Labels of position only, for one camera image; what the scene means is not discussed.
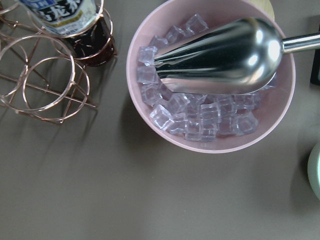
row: black object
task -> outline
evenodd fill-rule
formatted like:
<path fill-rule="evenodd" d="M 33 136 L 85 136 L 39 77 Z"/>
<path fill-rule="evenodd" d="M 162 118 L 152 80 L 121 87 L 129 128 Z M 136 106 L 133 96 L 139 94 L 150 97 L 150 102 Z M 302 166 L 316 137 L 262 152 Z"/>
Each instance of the black object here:
<path fill-rule="evenodd" d="M 314 52 L 310 83 L 315 85 L 320 85 L 320 49 L 316 49 Z"/>

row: gray surface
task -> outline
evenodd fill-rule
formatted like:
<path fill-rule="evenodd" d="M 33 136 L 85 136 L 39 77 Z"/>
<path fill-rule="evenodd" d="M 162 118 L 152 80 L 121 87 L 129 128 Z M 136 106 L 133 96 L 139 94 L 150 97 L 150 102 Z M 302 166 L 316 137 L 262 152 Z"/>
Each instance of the gray surface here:
<path fill-rule="evenodd" d="M 108 0 L 119 48 L 98 112 L 55 126 L 0 108 L 1 240 L 294 240 L 320 236 L 307 160 L 320 140 L 314 52 L 295 54 L 296 89 L 279 126 L 257 144 L 200 154 L 155 134 L 135 110 L 126 54 L 163 0 Z M 272 0 L 287 36 L 316 32 L 318 0 Z"/>

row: metal scoop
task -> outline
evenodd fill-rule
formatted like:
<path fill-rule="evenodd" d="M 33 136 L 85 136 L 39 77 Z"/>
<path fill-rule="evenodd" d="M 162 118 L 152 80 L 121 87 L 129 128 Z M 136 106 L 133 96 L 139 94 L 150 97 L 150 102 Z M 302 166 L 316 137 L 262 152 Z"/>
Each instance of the metal scoop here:
<path fill-rule="evenodd" d="M 173 92 L 247 94 L 267 85 L 283 54 L 320 48 L 320 33 L 282 39 L 266 20 L 248 17 L 159 50 L 154 66 Z"/>

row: scoop handle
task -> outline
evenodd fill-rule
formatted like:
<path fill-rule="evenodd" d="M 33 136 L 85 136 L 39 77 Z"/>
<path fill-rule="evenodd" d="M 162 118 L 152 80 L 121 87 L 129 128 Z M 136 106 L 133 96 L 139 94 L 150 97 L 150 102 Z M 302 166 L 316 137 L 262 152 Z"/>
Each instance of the scoop handle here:
<path fill-rule="evenodd" d="M 320 32 L 289 37 L 282 40 L 282 51 L 284 54 L 313 49 L 320 49 Z"/>

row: bowl rim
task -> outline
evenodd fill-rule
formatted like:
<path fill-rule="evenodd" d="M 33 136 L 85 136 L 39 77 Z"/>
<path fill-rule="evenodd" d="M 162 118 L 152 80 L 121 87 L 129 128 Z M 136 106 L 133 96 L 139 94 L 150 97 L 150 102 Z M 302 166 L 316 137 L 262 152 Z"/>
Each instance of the bowl rim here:
<path fill-rule="evenodd" d="M 216 149 L 216 150 L 211 150 L 211 149 L 203 149 L 203 148 L 197 148 L 197 147 L 193 147 L 193 146 L 187 146 L 181 142 L 178 142 L 170 137 L 168 137 L 164 131 L 160 130 L 157 126 L 155 126 L 154 124 L 152 124 L 150 122 L 150 119 L 145 116 L 144 111 L 142 110 L 142 108 L 139 106 L 139 104 L 137 103 L 137 99 L 135 97 L 135 93 L 131 87 L 130 81 L 129 81 L 129 76 L 130 76 L 130 68 L 128 66 L 131 65 L 131 61 L 129 56 L 131 56 L 133 50 L 134 50 L 134 43 L 138 37 L 138 35 L 140 34 L 141 29 L 144 27 L 145 23 L 147 21 L 149 21 L 149 19 L 160 9 L 166 7 L 166 5 L 169 5 L 171 2 L 173 1 L 177 1 L 177 0 L 168 0 L 164 3 L 162 3 L 161 5 L 159 5 L 158 7 L 156 7 L 151 13 L 149 13 L 147 15 L 147 17 L 141 22 L 141 24 L 139 25 L 139 27 L 137 28 L 137 30 L 135 31 L 133 38 L 131 39 L 130 45 L 129 45 L 129 49 L 127 52 L 127 59 L 126 59 L 126 81 L 127 81 L 127 86 L 128 86 L 128 90 L 129 90 L 129 94 L 130 97 L 132 99 L 132 102 L 136 108 L 136 110 L 138 111 L 139 115 L 142 117 L 142 119 L 145 121 L 145 123 L 152 129 L 154 130 L 158 135 L 160 135 L 162 138 L 164 138 L 165 140 L 167 140 L 168 142 L 181 147 L 183 149 L 186 150 L 190 150 L 193 152 L 198 152 L 198 153 L 204 153 L 204 154 L 224 154 L 224 153 L 231 153 L 231 152 L 235 152 L 235 151 L 239 151 L 245 148 L 248 148 L 252 145 L 254 145 L 255 143 L 259 142 L 260 140 L 262 140 L 263 138 L 265 138 L 268 134 L 270 134 L 275 128 L 276 126 L 281 122 L 281 120 L 284 118 L 285 114 L 287 113 L 289 106 L 291 104 L 291 101 L 293 99 L 293 95 L 294 95 L 294 91 L 295 91 L 295 85 L 296 85 L 296 66 L 295 66 L 295 60 L 294 60 L 294 56 L 292 53 L 290 54 L 286 54 L 288 56 L 289 59 L 289 63 L 291 66 L 291 71 L 292 71 L 292 84 L 291 84 L 291 88 L 290 88 L 290 92 L 289 92 L 289 96 L 286 102 L 286 105 L 282 111 L 282 113 L 280 114 L 280 116 L 277 118 L 277 120 L 273 123 L 273 125 L 267 129 L 263 134 L 261 134 L 260 136 L 258 136 L 257 138 L 255 138 L 254 140 L 247 142 L 245 144 L 242 144 L 240 146 L 236 146 L 236 147 L 230 147 L 230 148 L 225 148 L 225 149 Z M 270 21 L 274 27 L 279 31 L 280 35 L 282 36 L 282 38 L 285 38 L 285 34 L 284 32 L 281 30 L 281 28 L 278 26 L 278 24 L 270 18 L 270 16 L 261 8 L 257 7 L 256 5 L 254 5 L 253 3 L 247 1 L 247 0 L 240 0 L 240 2 L 243 2 L 247 5 L 252 6 L 253 8 L 255 8 L 257 11 L 261 12 L 264 17 Z"/>

